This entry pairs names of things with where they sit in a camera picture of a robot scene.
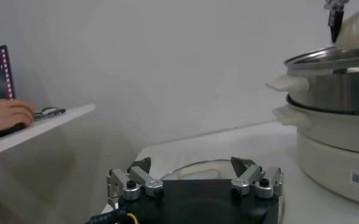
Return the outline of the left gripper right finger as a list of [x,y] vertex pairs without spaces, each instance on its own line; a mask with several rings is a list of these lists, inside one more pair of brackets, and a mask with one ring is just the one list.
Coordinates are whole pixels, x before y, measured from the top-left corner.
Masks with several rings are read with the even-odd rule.
[[230,159],[236,178],[231,180],[232,194],[241,198],[255,194],[262,199],[270,199],[283,195],[284,173],[279,167],[264,170],[251,159],[231,157]]

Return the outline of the person bare hand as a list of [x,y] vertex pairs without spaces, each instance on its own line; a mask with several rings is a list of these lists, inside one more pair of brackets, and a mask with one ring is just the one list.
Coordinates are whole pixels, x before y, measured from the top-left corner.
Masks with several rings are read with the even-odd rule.
[[0,131],[17,124],[30,126],[33,123],[35,106],[23,100],[0,99]]

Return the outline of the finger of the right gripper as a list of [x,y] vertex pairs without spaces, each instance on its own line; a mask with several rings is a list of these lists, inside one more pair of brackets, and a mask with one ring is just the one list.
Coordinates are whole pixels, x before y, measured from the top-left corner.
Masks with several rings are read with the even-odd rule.
[[341,30],[344,6],[347,0],[325,0],[324,9],[329,11],[328,26],[330,28],[331,41],[336,42]]

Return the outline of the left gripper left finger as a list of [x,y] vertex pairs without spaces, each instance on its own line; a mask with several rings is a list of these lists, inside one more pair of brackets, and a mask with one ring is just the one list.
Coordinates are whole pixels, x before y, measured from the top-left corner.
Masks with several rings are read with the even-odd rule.
[[117,201],[122,198],[125,201],[136,201],[143,191],[145,196],[161,198],[164,194],[164,184],[150,176],[152,160],[146,157],[134,161],[124,172],[121,169],[111,169],[106,176],[107,203],[115,208]]

